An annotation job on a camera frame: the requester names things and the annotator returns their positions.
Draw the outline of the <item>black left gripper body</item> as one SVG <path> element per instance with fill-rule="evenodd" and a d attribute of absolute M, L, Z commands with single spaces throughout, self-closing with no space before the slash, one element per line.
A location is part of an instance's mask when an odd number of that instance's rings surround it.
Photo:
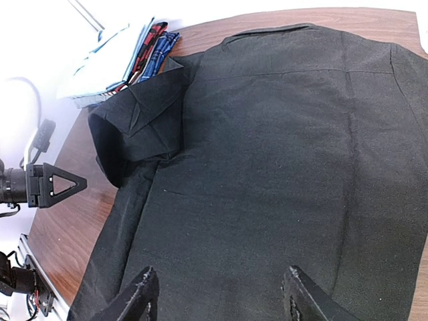
<path fill-rule="evenodd" d="M 44 207 L 43 198 L 43 165 L 27 165 L 25 168 L 25 182 L 27 204 L 29 207 Z"/>

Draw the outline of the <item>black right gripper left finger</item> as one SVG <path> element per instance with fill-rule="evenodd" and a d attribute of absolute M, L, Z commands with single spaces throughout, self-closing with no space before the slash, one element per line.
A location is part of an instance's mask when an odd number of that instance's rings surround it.
<path fill-rule="evenodd" d="M 157 320 L 158 276 L 152 266 L 145 267 L 113 299 L 107 308 L 95 314 L 96 320 Z"/>

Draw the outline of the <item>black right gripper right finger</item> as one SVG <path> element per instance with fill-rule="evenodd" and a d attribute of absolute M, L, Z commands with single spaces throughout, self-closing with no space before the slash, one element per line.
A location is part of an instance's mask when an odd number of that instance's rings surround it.
<path fill-rule="evenodd" d="M 296 265 L 284 273 L 282 294 L 285 320 L 358 320 Z"/>

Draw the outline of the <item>black long sleeve shirt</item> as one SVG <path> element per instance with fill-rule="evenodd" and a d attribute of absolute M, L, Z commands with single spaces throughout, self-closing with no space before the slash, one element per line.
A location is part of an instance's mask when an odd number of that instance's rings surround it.
<path fill-rule="evenodd" d="M 427 60 L 312 24 L 238 33 L 95 108 L 118 188 L 69 320 L 144 267 L 160 320 L 283 320 L 287 267 L 406 320 L 427 237 Z"/>

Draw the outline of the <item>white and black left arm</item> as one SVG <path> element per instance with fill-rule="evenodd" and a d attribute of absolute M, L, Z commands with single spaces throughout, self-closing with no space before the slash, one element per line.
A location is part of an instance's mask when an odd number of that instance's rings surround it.
<path fill-rule="evenodd" d="M 73 185 L 64 191 L 54 191 L 54 178 Z M 10 208 L 1 217 L 11 217 L 21 210 L 22 204 L 41 209 L 50 208 L 87 187 L 87 180 L 53 165 L 29 164 L 25 169 L 6 169 L 1 163 L 1 203 Z"/>

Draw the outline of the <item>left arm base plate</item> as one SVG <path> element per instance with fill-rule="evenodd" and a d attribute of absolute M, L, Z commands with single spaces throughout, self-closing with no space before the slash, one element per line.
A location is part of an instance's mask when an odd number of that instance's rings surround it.
<path fill-rule="evenodd" d="M 36 317 L 37 309 L 33 308 L 34 315 L 30 316 L 31 311 L 27 300 L 28 295 L 34 294 L 36 291 L 35 274 L 18 261 L 16 261 L 18 266 L 13 267 L 9 259 L 11 256 L 17 259 L 17 252 L 12 251 L 9 254 L 1 252 L 1 293 L 5 296 L 12 296 L 14 293 L 25 294 L 28 320 L 33 320 Z"/>

